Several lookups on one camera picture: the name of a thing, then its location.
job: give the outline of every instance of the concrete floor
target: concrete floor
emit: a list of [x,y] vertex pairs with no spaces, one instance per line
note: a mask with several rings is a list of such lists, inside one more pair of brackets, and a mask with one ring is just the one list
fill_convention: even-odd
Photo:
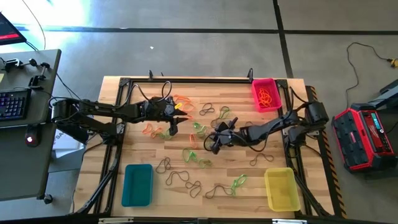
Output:
[[[276,29],[272,0],[26,0],[43,25],[85,27],[173,27]],[[0,10],[16,24],[31,24],[22,32],[36,47],[42,36],[20,1],[0,2]],[[285,29],[291,30],[397,30],[394,0],[279,0]],[[62,49],[59,74],[84,98],[95,100],[104,75],[242,77],[250,67],[255,77],[286,77],[277,34],[145,34],[46,32],[47,49]],[[344,89],[355,83],[346,60],[354,41],[373,45],[380,55],[398,57],[395,35],[287,35],[295,78],[313,85],[330,117],[345,108]],[[0,52],[30,50],[24,44],[0,46]],[[379,89],[395,80],[389,68],[371,50],[351,48],[360,85],[350,102],[373,99]],[[54,95],[67,96],[56,82]],[[349,218],[396,223],[398,179],[365,181],[343,169],[334,137],[328,129],[340,187]],[[68,213],[78,171],[51,173],[47,192],[54,203],[34,198],[0,202],[0,220],[47,217]]]

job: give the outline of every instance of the wooden tabletop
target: wooden tabletop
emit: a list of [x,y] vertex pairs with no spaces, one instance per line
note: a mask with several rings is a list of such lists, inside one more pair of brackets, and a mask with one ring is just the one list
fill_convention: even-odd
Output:
[[[119,79],[120,77],[104,77],[99,94],[100,102],[114,104]],[[304,100],[307,99],[302,79],[288,79],[287,81],[298,96]],[[139,85],[148,97],[161,95],[162,83],[139,83]],[[193,119],[179,124],[178,133],[172,139],[162,139],[158,136],[152,139],[148,134],[142,133],[142,130],[149,123],[154,129],[162,127],[163,130],[169,128],[169,124],[167,123],[143,122],[127,125],[112,216],[293,218],[293,212],[274,212],[269,208],[264,182],[266,169],[286,167],[280,132],[269,136],[266,149],[264,150],[264,153],[274,156],[274,160],[268,162],[259,157],[259,161],[254,167],[249,165],[249,161],[257,153],[250,148],[239,146],[222,147],[219,154],[214,155],[204,150],[203,140],[198,136],[198,147],[194,152],[198,158],[211,160],[213,163],[212,167],[201,169],[195,162],[184,162],[182,157],[182,150],[191,146],[189,140],[190,134],[195,134],[193,122],[208,126],[209,130],[211,130],[210,122],[219,116],[220,108],[223,106],[227,106],[231,110],[228,118],[239,118],[236,128],[244,126],[248,121],[253,124],[264,124],[278,117],[276,111],[268,113],[256,112],[251,85],[173,83],[172,95],[189,97],[195,107],[192,111],[188,112],[189,115],[193,116]],[[144,98],[138,88],[135,88],[132,93],[131,103],[142,100]],[[296,108],[300,103],[298,103],[298,99],[295,99],[295,102]],[[201,116],[199,115],[199,111],[205,103],[212,103],[215,112]],[[110,118],[104,117],[96,117],[96,119],[102,122],[111,121]],[[100,138],[94,138],[87,147],[99,142],[101,142]],[[318,150],[316,140],[307,139],[307,144]],[[105,146],[100,146],[85,154],[74,196],[76,209],[79,209],[89,199],[98,185],[105,148]],[[129,164],[152,164],[155,169],[165,157],[170,158],[172,169],[164,174],[154,173],[152,203],[148,207],[122,207],[121,197],[126,166]],[[302,159],[308,188],[323,205],[324,209],[329,213],[333,213],[321,158],[313,151],[302,147]],[[197,197],[191,198],[189,190],[185,187],[185,182],[176,175],[173,176],[173,184],[170,186],[166,185],[165,181],[171,171],[182,170],[188,171],[190,182],[196,180],[201,182],[201,192]],[[212,199],[205,197],[205,193],[209,192],[216,185],[231,186],[234,179],[237,179],[241,174],[246,174],[248,177],[245,183],[236,189],[235,197],[226,195],[222,189],[217,189],[216,195]],[[107,191],[108,189],[104,191],[104,196],[108,195]]]

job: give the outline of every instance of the yellow bin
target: yellow bin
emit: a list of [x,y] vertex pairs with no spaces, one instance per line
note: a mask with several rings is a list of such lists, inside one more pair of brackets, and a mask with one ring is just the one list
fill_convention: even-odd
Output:
[[270,168],[264,174],[269,207],[275,212],[300,210],[294,173],[291,168]]

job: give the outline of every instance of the pink plastic container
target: pink plastic container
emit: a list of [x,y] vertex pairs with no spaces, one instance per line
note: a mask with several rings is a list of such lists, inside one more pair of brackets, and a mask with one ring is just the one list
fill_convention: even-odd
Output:
[[[271,96],[272,101],[270,107],[265,107],[264,105],[260,104],[258,97],[260,88],[267,90],[268,94]],[[273,78],[263,78],[263,79],[254,80],[251,85],[251,90],[253,92],[254,105],[256,106],[258,112],[263,113],[263,112],[275,111],[282,106],[282,102],[278,94],[278,89],[276,87]]]

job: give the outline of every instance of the teal bin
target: teal bin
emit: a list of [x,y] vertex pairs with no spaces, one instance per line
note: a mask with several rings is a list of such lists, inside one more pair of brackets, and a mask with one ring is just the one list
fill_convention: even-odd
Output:
[[153,184],[154,170],[152,165],[127,165],[124,175],[122,206],[148,206],[152,202]]

